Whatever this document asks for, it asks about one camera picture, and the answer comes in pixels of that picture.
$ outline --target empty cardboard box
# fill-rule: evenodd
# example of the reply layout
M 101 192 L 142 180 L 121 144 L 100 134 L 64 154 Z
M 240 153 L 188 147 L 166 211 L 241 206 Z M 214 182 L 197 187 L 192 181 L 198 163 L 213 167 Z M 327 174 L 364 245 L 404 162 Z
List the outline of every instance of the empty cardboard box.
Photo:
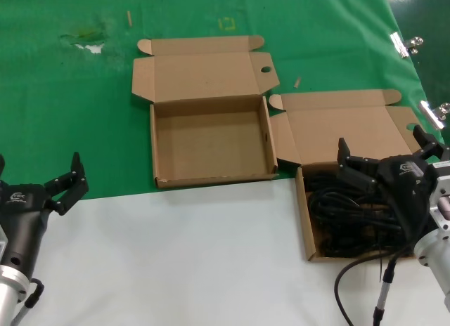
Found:
M 157 187 L 269 180 L 277 163 L 265 91 L 279 84 L 260 36 L 140 40 L 134 94 L 150 104 Z
M 284 110 L 271 118 L 278 161 L 301 165 L 295 178 L 300 223 L 308 260 L 326 260 L 320 252 L 323 231 L 310 219 L 304 179 L 320 171 L 337 171 L 338 141 L 352 155 L 382 159 L 419 149 L 409 124 L 419 121 L 395 90 L 338 91 L 273 95 L 271 107 Z

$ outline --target white table surface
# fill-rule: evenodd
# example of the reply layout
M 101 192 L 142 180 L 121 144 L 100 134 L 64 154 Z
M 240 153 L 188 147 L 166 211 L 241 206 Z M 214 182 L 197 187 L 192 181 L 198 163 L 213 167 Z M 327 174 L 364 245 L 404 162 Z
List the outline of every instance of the white table surface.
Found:
M 293 180 L 111 197 L 52 214 L 23 326 L 346 325 L 333 295 L 346 264 L 304 259 Z M 379 265 L 341 282 L 355 325 L 372 325 Z M 449 324 L 430 269 L 402 261 L 383 325 Z

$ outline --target wire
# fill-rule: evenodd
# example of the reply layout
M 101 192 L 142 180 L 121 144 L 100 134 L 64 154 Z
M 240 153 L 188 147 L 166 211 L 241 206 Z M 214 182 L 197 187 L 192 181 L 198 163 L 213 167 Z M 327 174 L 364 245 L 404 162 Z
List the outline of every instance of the wire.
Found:
M 345 312 L 344 306 L 342 305 L 342 302 L 339 297 L 339 283 L 340 283 L 342 276 L 348 270 L 350 270 L 351 268 L 353 268 L 359 264 L 366 263 L 367 261 L 374 261 L 379 258 L 390 257 L 390 256 L 392 256 L 392 258 L 390 259 L 390 261 L 388 263 L 388 268 L 392 269 L 392 275 L 393 275 L 393 271 L 394 271 L 397 259 L 400 256 L 402 256 L 408 250 L 408 248 L 411 247 L 411 244 L 414 243 L 420 237 L 420 234 L 423 232 L 423 230 L 425 229 L 425 227 L 430 219 L 430 216 L 428 215 L 429 211 L 430 211 L 430 203 L 428 202 L 428 198 L 426 198 L 425 193 L 423 193 L 421 191 L 418 191 L 416 193 L 420 193 L 424 197 L 423 203 L 425 204 L 425 215 L 424 215 L 422 222 L 419 225 L 419 229 L 418 229 L 417 233 L 413 237 L 411 237 L 411 239 L 408 240 L 404 244 L 404 246 L 401 247 L 399 250 L 394 251 L 394 252 L 384 253 L 384 254 L 376 254 L 374 256 L 368 256 L 368 257 L 365 257 L 362 259 L 358 259 L 358 260 L 350 263 L 349 265 L 345 266 L 337 275 L 336 280 L 335 280 L 335 286 L 334 286 L 335 298 L 336 298 L 337 306 L 339 307 L 342 315 L 344 316 L 344 319 L 347 321 L 349 326 L 354 326 L 354 325 L 353 325 L 352 321 L 350 320 L 349 316 L 347 315 L 347 313 Z
M 312 192 L 309 212 L 326 232 L 321 243 L 324 256 L 354 258 L 380 249 L 398 250 L 404 244 L 401 226 L 380 192 L 368 195 L 331 173 L 311 177 L 307 191 Z
M 350 320 L 349 316 L 347 315 L 347 313 L 345 312 L 344 306 L 342 305 L 342 302 L 340 300 L 339 297 L 339 283 L 340 280 L 342 278 L 342 276 L 351 268 L 362 264 L 362 263 L 366 263 L 368 261 L 375 261 L 376 259 L 379 258 L 385 258 L 385 257 L 389 257 L 391 255 L 395 254 L 395 251 L 393 252 L 385 252 L 383 254 L 375 254 L 373 256 L 368 256 L 365 258 L 361 258 L 358 259 L 356 261 L 354 261 L 353 263 L 350 263 L 349 265 L 345 266 L 337 275 L 336 280 L 335 280 L 335 287 L 334 287 L 334 292 L 335 292 L 335 298 L 336 298 L 336 302 L 337 302 L 337 306 L 339 306 L 340 312 L 342 313 L 342 315 L 344 316 L 345 320 L 347 321 L 347 323 L 349 324 L 349 326 L 354 326 L 352 321 Z
M 39 279 L 32 278 L 30 282 L 36 284 L 36 289 L 34 289 L 34 292 L 27 298 L 19 313 L 17 313 L 13 321 L 11 321 L 10 326 L 18 326 L 27 313 L 34 307 L 34 305 L 36 305 L 42 295 L 42 292 L 44 292 L 44 285 Z

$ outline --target metal clip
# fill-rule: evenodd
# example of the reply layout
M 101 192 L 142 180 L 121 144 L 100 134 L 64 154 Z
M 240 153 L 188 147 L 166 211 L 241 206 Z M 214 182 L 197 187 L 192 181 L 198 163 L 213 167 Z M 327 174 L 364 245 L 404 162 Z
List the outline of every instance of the metal clip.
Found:
M 432 110 L 429 102 L 421 101 L 418 107 L 429 123 L 431 123 L 438 131 L 445 127 L 443 121 L 446 119 L 446 115 L 450 113 L 450 103 L 443 103 Z
M 391 34 L 391 40 L 402 58 L 409 57 L 409 53 L 417 54 L 418 51 L 416 47 L 423 44 L 423 39 L 420 37 L 414 37 L 403 42 L 398 32 Z
M 403 45 L 411 52 L 411 54 L 417 54 L 417 46 L 423 44 L 423 39 L 420 37 L 414 37 L 412 39 L 406 40 Z

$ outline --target green mat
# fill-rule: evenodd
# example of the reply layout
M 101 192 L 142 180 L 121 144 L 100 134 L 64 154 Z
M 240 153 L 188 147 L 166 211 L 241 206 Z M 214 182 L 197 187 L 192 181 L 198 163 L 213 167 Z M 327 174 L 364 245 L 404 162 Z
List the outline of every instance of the green mat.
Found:
M 413 105 L 425 96 L 397 30 L 387 0 L 0 0 L 2 179 L 43 183 L 76 150 L 88 198 L 156 191 L 148 104 L 131 95 L 139 39 L 260 34 L 272 93 L 394 88 Z

